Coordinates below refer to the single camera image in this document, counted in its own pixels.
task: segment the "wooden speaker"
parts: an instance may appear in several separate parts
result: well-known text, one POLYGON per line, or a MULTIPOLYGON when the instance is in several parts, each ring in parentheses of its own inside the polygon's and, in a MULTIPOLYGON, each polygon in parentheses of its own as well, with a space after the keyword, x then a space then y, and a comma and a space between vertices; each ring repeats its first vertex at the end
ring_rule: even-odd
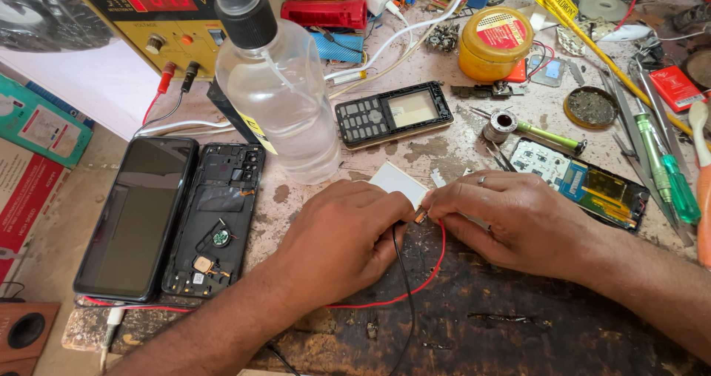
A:
POLYGON ((32 376, 37 358, 0 363, 0 376, 32 376))
POLYGON ((58 309, 58 303, 0 303, 0 362, 39 357, 58 309))

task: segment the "solder wire spool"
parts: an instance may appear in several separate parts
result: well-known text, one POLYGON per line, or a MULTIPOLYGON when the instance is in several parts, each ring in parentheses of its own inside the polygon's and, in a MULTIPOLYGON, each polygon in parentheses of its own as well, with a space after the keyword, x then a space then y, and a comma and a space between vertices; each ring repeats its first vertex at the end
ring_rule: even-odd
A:
POLYGON ((518 126, 518 118, 511 111, 500 109, 494 111, 489 122, 484 125, 481 134, 493 143, 503 143, 518 126))

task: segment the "clear plastic bag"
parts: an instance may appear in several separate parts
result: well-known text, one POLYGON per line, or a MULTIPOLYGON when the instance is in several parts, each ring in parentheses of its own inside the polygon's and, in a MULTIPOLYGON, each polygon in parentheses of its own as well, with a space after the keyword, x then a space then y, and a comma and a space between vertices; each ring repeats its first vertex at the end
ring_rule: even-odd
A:
POLYGON ((103 47, 111 29, 82 0, 0 0, 0 46, 29 53, 103 47))

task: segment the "yellow flex cable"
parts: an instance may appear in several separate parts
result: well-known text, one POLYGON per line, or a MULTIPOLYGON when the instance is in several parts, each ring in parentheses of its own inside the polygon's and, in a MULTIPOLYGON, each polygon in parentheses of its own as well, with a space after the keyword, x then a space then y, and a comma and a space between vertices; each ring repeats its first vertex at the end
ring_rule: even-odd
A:
MULTIPOLYGON (((603 63, 609 65, 610 69, 612 70, 612 72, 615 75, 617 75, 619 80, 621 80, 622 83, 624 83, 625 86, 627 86, 627 88, 629 90, 631 90, 635 96, 639 97, 639 99, 641 99, 645 104, 647 104, 647 107, 652 108, 652 102, 649 101, 649 97, 647 97, 647 95, 644 94, 644 92, 642 90, 639 90, 639 88, 635 85, 635 83, 633 81, 631 81, 627 77, 627 75, 624 74, 624 72, 622 72, 617 67, 617 65, 615 63, 612 62, 612 60, 610 60, 610 58, 607 56, 607 54, 603 53, 602 50, 600 50, 600 47, 598 47, 597 44, 595 44, 595 42, 593 42, 587 35, 585 35, 585 32, 583 32, 577 25, 575 25, 575 22, 573 22, 573 20, 571 20, 570 17, 568 17, 568 15, 563 12, 563 10, 561 10, 560 8, 558 8, 555 5, 555 1, 554 0, 545 0, 545 1, 547 3, 550 3, 550 8, 553 9, 553 11, 556 13, 556 15, 558 15, 558 17, 563 19, 565 21, 565 23, 568 24, 569 28, 572 29, 573 32, 575 32, 575 34, 578 37, 580 37, 580 39, 583 42, 585 42, 585 44, 587 44, 587 46, 590 47, 590 49, 595 54, 597 54, 598 57, 600 57, 600 60, 602 60, 603 63)), ((694 135, 694 133, 691 132, 691 128, 689 126, 684 125, 683 122, 681 122, 676 117, 669 114, 668 112, 665 111, 665 113, 666 113, 667 118, 669 118, 669 121, 671 122, 672 125, 676 126, 677 128, 679 128, 682 132, 684 132, 687 135, 694 135)), ((711 144, 709 144, 708 142, 706 142, 706 146, 709 149, 711 149, 711 144)))

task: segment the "cardboard box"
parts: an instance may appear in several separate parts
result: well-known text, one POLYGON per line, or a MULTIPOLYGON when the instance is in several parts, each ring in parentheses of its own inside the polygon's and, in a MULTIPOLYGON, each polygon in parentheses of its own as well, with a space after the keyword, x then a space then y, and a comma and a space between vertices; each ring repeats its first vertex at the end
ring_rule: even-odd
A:
POLYGON ((61 164, 0 138, 0 281, 12 280, 68 175, 61 164))
POLYGON ((0 75, 0 137, 74 168, 91 135, 76 118, 0 75))

